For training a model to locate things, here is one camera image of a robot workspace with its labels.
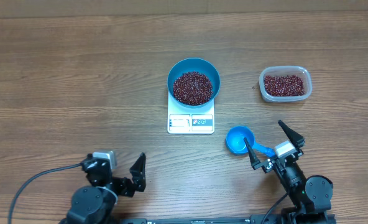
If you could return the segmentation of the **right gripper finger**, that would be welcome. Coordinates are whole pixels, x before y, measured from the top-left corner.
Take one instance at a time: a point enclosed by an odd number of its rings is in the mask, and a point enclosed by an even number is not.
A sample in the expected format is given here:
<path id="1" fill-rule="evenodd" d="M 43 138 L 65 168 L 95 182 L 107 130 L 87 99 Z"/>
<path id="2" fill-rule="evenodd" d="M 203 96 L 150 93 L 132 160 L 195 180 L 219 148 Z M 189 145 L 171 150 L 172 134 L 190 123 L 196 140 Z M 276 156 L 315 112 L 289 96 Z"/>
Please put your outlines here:
<path id="1" fill-rule="evenodd" d="M 301 148 L 305 145 L 305 138 L 289 128 L 282 120 L 278 120 L 278 125 L 282 128 L 289 141 L 295 146 L 295 148 Z"/>
<path id="2" fill-rule="evenodd" d="M 244 142 L 245 142 L 245 145 L 246 145 L 246 148 L 248 150 L 248 154 L 249 154 L 249 159 L 250 159 L 250 162 L 251 162 L 251 167 L 256 170 L 260 167 L 260 160 L 258 159 L 258 157 L 256 156 L 253 148 L 251 147 L 251 145 L 249 144 L 247 138 L 244 138 Z"/>

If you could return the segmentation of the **blue plastic measuring scoop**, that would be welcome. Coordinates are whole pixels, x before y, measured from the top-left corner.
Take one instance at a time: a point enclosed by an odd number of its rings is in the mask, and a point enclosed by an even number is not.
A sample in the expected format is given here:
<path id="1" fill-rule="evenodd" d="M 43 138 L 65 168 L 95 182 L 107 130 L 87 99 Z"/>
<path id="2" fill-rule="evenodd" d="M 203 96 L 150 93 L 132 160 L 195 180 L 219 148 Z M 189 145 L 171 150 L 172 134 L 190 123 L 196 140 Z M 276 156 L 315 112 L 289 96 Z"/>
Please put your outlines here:
<path id="1" fill-rule="evenodd" d="M 253 132 L 247 126 L 235 126 L 229 130 L 226 136 L 227 148 L 235 155 L 244 155 L 248 153 L 244 138 L 253 150 L 259 151 L 268 157 L 275 155 L 273 149 L 265 147 L 256 142 Z"/>

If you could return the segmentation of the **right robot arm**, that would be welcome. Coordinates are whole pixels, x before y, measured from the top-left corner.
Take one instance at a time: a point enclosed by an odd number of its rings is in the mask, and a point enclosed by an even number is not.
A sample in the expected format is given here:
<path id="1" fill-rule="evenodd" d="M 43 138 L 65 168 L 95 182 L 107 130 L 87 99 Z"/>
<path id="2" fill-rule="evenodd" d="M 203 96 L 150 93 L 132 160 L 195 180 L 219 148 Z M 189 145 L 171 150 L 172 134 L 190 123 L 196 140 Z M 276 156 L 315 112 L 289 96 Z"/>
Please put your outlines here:
<path id="1" fill-rule="evenodd" d="M 249 153 L 251 167 L 261 168 L 265 173 L 275 172 L 285 190 L 284 196 L 278 199 L 264 215 L 251 215 L 251 223 L 336 223 L 334 215 L 328 215 L 331 210 L 333 183 L 322 175 L 305 177 L 297 164 L 303 155 L 302 147 L 305 138 L 283 121 L 279 126 L 288 140 L 273 150 L 273 155 L 260 161 L 254 152 L 255 144 L 251 145 L 247 138 L 244 143 Z"/>

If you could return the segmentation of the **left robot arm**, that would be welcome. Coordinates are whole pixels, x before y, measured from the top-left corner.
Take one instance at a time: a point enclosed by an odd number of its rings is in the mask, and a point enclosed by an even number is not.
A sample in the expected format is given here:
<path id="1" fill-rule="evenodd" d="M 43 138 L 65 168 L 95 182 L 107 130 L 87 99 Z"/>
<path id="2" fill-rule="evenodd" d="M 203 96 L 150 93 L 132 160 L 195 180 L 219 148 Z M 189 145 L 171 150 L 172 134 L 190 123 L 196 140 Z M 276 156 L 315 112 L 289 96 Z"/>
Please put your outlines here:
<path id="1" fill-rule="evenodd" d="M 114 177 L 117 160 L 112 151 L 88 154 L 80 166 L 86 173 L 88 186 L 78 189 L 71 197 L 71 207 L 62 224 L 116 223 L 111 216 L 120 196 L 133 197 L 146 188 L 146 155 L 142 153 L 129 169 L 131 179 Z"/>

